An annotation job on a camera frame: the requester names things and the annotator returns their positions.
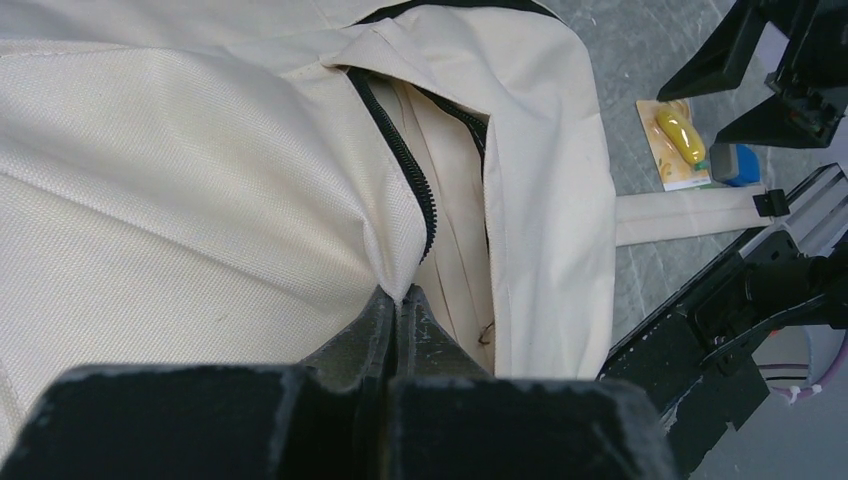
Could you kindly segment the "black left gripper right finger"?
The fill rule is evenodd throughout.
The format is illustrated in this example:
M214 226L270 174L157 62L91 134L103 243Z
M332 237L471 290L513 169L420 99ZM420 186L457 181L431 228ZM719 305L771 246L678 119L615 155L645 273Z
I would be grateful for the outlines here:
M395 323L384 407L388 479L672 479L656 409L621 381L497 379L412 287Z

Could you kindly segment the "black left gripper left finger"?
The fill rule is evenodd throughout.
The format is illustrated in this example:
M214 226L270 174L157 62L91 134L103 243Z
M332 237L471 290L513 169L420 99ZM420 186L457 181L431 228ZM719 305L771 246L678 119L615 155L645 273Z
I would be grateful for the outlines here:
M395 306L376 290L305 359L89 365L40 396L5 479L376 479Z

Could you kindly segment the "beige canvas backpack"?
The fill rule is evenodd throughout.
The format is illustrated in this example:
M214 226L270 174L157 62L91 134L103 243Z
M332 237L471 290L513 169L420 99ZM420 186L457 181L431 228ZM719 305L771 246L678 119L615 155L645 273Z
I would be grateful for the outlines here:
M757 194L618 196L534 1L5 1L1 451L67 370L292 363L413 284L485 370L593 378L616 248Z

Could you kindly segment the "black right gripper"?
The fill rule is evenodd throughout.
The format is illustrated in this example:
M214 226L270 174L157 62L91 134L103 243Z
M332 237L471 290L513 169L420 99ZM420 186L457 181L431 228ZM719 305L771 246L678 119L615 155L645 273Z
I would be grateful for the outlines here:
M773 95L720 130L715 143L826 148L847 108L845 1L734 2L656 99L668 102L738 88L767 23L788 39L765 81Z

